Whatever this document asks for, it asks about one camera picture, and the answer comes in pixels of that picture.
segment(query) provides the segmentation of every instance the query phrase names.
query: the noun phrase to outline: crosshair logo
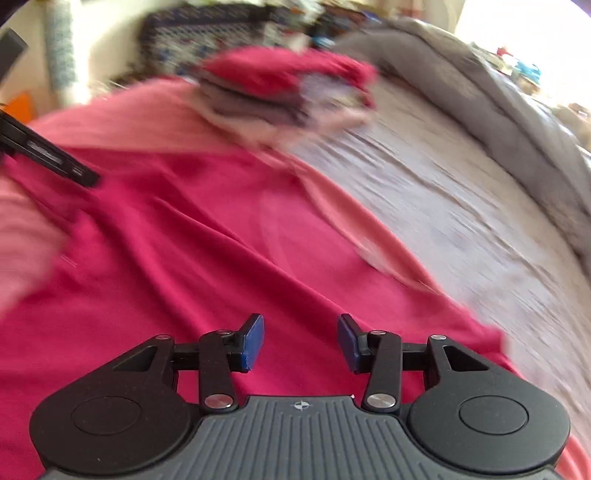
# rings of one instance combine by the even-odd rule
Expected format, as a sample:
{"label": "crosshair logo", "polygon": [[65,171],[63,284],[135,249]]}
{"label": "crosshair logo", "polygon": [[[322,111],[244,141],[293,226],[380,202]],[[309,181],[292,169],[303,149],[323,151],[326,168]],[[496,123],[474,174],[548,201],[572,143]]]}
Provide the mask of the crosshair logo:
{"label": "crosshair logo", "polygon": [[294,403],[294,408],[297,408],[299,411],[304,411],[310,407],[311,405],[306,400],[300,400]]}

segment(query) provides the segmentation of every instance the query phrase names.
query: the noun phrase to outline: white bedsheet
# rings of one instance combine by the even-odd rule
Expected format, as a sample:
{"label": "white bedsheet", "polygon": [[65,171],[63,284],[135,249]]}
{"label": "white bedsheet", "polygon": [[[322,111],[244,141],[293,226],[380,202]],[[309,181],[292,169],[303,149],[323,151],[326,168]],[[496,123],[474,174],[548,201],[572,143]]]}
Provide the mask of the white bedsheet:
{"label": "white bedsheet", "polygon": [[514,363],[564,403],[591,451],[591,287],[572,250],[454,120],[384,79],[374,95],[375,125],[292,152],[373,211],[480,321],[506,331]]}

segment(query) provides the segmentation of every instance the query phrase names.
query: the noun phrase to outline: blue trigger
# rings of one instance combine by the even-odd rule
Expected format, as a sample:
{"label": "blue trigger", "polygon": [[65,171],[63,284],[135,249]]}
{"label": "blue trigger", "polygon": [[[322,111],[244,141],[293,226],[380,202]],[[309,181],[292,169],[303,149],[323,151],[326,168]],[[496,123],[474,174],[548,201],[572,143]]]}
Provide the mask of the blue trigger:
{"label": "blue trigger", "polygon": [[265,321],[262,315],[259,315],[251,328],[244,335],[244,352],[240,355],[241,366],[244,372],[248,372],[252,369],[256,358],[261,351],[264,338]]}
{"label": "blue trigger", "polygon": [[360,373],[361,352],[359,350],[359,341],[355,332],[342,317],[337,322],[337,338],[349,369],[354,374]]}

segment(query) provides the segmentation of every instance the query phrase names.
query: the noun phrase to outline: stack of folded clothes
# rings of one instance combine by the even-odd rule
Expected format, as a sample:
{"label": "stack of folded clothes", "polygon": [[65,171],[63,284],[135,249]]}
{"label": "stack of folded clothes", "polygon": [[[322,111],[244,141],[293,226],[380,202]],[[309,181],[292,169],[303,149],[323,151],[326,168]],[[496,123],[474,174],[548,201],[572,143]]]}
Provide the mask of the stack of folded clothes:
{"label": "stack of folded clothes", "polygon": [[205,63],[191,104],[243,146],[278,147],[366,122],[374,75],[329,52],[239,48]]}

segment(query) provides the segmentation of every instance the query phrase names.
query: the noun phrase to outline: gray blanket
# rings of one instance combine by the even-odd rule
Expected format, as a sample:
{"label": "gray blanket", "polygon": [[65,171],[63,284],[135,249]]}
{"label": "gray blanket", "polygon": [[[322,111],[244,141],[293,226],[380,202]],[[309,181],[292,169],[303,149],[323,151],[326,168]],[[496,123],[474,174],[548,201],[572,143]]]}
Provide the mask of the gray blanket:
{"label": "gray blanket", "polygon": [[334,51],[405,79],[460,122],[561,230],[591,278],[591,171],[546,108],[468,45],[417,20],[356,32]]}

